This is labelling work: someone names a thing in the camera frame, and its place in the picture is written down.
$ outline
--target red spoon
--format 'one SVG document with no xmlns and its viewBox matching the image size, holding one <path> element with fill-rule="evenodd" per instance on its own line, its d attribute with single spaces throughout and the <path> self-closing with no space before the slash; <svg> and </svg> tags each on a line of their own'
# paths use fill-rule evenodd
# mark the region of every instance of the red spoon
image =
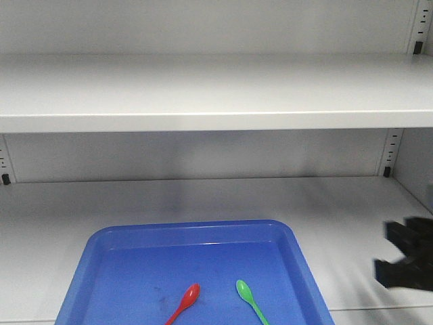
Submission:
<svg viewBox="0 0 433 325">
<path fill-rule="evenodd" d="M 170 319 L 165 323 L 165 325 L 171 325 L 177 316 L 187 309 L 188 307 L 191 307 L 193 303 L 196 302 L 198 295 L 200 294 L 200 285 L 198 283 L 193 284 L 188 288 L 188 290 L 185 292 L 185 294 L 182 297 L 181 304 L 176 309 L 173 316 L 170 317 Z"/>
</svg>

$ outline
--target black object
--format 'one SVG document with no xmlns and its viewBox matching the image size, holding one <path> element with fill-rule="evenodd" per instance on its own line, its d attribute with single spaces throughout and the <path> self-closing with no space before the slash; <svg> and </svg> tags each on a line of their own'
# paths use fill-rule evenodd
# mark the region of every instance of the black object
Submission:
<svg viewBox="0 0 433 325">
<path fill-rule="evenodd" d="M 1 180 L 5 185 L 9 185 L 11 183 L 11 180 L 9 179 L 9 174 L 2 174 Z"/>
<path fill-rule="evenodd" d="M 386 239 L 405 257 L 396 263 L 375 259 L 376 280 L 385 288 L 433 291 L 433 219 L 410 217 L 405 225 L 387 222 L 385 226 Z"/>
<path fill-rule="evenodd" d="M 415 47 L 413 48 L 413 54 L 421 54 L 423 42 L 415 42 Z"/>
<path fill-rule="evenodd" d="M 384 177 L 388 178 L 391 175 L 391 167 L 385 167 L 384 169 Z"/>
</svg>

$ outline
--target green spoon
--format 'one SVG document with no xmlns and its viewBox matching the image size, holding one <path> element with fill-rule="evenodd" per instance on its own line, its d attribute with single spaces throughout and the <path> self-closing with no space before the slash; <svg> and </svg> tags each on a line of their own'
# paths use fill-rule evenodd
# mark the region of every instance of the green spoon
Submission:
<svg viewBox="0 0 433 325">
<path fill-rule="evenodd" d="M 258 305 L 254 301 L 254 298 L 252 297 L 252 292 L 250 287 L 244 281 L 238 280 L 236 281 L 236 289 L 237 289 L 237 293 L 239 293 L 239 296 L 241 296 L 241 298 L 247 303 L 249 303 L 251 307 L 254 309 L 257 316 L 262 321 L 263 325 L 269 325 L 268 321 L 266 320 L 266 318 L 258 308 Z"/>
</svg>

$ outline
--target plastic spoon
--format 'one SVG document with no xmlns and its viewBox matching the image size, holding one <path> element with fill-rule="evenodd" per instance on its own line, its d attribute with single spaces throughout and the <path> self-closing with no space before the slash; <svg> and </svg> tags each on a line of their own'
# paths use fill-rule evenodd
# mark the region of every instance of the plastic spoon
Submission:
<svg viewBox="0 0 433 325">
<path fill-rule="evenodd" d="M 260 321 L 263 323 L 263 325 L 269 325 L 268 321 L 262 314 L 262 311 L 258 308 L 256 301 L 254 301 L 254 298 L 252 297 L 252 292 L 250 287 L 244 281 L 238 280 L 236 282 L 236 289 L 237 289 L 237 293 L 239 293 L 239 296 L 241 296 L 241 298 L 247 303 L 249 303 L 251 307 L 254 309 L 254 311 L 256 312 L 258 318 L 260 318 Z"/>
<path fill-rule="evenodd" d="M 175 313 L 170 317 L 170 319 L 167 321 L 167 323 L 165 323 L 165 325 L 171 325 L 182 311 L 184 311 L 188 307 L 191 307 L 192 304 L 196 302 L 199 294 L 200 285 L 198 283 L 190 286 L 183 295 L 181 303 L 176 309 Z"/>
</svg>

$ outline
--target white cabinet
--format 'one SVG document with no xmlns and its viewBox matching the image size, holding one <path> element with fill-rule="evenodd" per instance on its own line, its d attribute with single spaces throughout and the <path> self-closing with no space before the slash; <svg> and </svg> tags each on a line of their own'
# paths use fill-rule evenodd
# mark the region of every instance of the white cabinet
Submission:
<svg viewBox="0 0 433 325">
<path fill-rule="evenodd" d="M 433 294 L 372 259 L 400 257 L 384 221 L 432 216 L 431 11 L 0 0 L 0 322 L 52 324 L 100 228 L 258 218 L 294 230 L 336 324 L 426 322 Z"/>
</svg>

